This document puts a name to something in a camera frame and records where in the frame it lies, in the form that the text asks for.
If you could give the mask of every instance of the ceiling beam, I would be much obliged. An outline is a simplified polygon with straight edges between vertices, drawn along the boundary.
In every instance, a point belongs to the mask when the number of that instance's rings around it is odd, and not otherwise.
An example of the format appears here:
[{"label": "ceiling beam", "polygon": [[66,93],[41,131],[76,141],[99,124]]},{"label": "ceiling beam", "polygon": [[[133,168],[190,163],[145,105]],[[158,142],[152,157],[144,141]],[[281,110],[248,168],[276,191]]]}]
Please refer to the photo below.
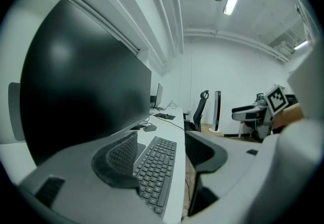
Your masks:
[{"label": "ceiling beam", "polygon": [[279,60],[281,60],[284,63],[287,63],[289,61],[288,57],[282,54],[281,52],[274,50],[273,48],[260,43],[256,40],[247,38],[245,36],[241,36],[235,33],[229,33],[226,31],[221,30],[214,30],[214,29],[203,29],[203,28],[187,28],[184,30],[185,36],[205,36],[208,38],[218,38],[218,39],[225,39],[234,41],[240,44],[244,44],[253,48],[257,48]]}]

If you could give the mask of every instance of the small monitor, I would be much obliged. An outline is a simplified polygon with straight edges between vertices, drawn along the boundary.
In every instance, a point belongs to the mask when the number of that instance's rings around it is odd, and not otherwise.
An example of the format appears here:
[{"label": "small monitor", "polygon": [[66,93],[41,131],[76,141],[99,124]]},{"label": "small monitor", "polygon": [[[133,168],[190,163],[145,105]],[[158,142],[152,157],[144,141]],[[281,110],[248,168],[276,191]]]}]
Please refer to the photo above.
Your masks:
[{"label": "small monitor", "polygon": [[161,100],[162,100],[162,93],[163,93],[163,87],[162,87],[161,84],[158,84],[156,100],[155,100],[155,106],[154,107],[158,107],[160,105]]}]

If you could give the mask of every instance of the white desk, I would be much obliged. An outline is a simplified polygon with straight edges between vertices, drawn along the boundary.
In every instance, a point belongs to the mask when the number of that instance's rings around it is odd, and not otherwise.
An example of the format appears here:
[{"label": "white desk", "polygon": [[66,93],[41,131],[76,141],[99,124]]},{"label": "white desk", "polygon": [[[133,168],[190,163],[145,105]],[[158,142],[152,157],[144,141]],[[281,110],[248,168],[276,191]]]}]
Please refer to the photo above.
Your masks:
[{"label": "white desk", "polygon": [[[176,116],[170,121],[173,124],[184,128],[183,111],[180,108],[168,108],[161,111],[163,114]],[[138,142],[148,146],[155,136],[168,139],[177,143],[174,172],[171,182],[171,189],[168,198],[166,211],[163,221],[167,224],[180,223],[184,198],[185,174],[186,174],[186,152],[184,145],[184,131],[172,124],[162,121],[154,116],[150,116],[150,123],[157,126],[156,131],[145,132],[143,129],[138,131]]]}]

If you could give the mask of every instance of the chair headrest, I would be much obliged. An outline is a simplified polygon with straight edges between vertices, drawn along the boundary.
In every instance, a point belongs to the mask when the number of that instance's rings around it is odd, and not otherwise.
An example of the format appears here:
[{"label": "chair headrest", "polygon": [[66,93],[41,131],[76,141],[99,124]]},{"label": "chair headrest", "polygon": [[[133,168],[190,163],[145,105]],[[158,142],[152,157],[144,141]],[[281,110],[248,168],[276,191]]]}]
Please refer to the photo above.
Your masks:
[{"label": "chair headrest", "polygon": [[200,94],[200,97],[201,99],[208,99],[209,98],[209,91],[203,91],[201,94]]}]

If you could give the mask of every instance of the cable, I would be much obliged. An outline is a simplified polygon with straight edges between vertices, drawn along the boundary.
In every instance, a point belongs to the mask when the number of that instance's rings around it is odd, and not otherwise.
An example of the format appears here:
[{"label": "cable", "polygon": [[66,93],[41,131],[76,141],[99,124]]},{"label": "cable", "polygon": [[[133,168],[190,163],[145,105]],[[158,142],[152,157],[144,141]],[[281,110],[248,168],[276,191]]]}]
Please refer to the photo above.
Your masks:
[{"label": "cable", "polygon": [[191,199],[190,199],[190,190],[189,190],[189,184],[187,183],[187,179],[186,179],[186,178],[185,178],[184,180],[186,181],[186,184],[187,184],[187,186],[188,186],[188,198],[189,198],[189,201],[191,201]]},{"label": "cable", "polygon": [[[157,119],[159,119],[159,120],[162,120],[162,121],[165,121],[165,120],[163,120],[163,119],[160,119],[159,117],[157,117],[157,116],[155,116],[155,115],[153,115],[154,117],[156,117]],[[181,128],[181,127],[179,127],[179,126],[177,126],[176,124],[173,124],[172,122],[170,122],[170,121],[165,121],[165,122],[168,122],[168,123],[170,123],[170,124],[172,124],[172,125],[174,125],[174,126],[176,126],[176,127],[178,127],[179,129],[182,129],[183,131],[185,131],[183,128]]]},{"label": "cable", "polygon": [[165,108],[161,108],[161,107],[154,107],[154,108],[157,109],[158,111],[161,111],[161,110],[166,110],[168,107],[170,107],[171,109],[176,109],[177,105],[173,102],[173,100],[171,100],[169,105],[166,106]]},{"label": "cable", "polygon": [[153,125],[152,123],[150,122],[146,122],[146,123],[140,123],[141,126],[146,126],[147,124],[150,124],[150,125]]}]

